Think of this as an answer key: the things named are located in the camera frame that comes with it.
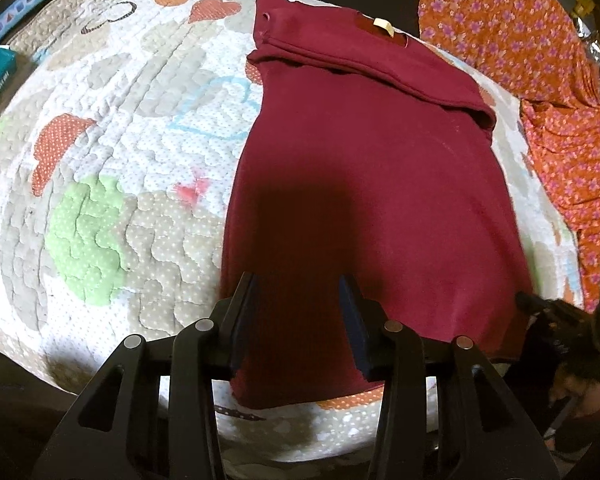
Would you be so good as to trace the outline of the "person's right hand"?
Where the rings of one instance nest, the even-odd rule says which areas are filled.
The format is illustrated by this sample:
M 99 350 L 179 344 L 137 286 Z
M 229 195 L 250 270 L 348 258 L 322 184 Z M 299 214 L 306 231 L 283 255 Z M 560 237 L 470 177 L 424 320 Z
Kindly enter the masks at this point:
M 569 417 L 591 416 L 600 410 L 600 382 L 560 368 L 555 373 L 548 398 L 556 412 L 550 422 L 550 430 L 555 431 Z

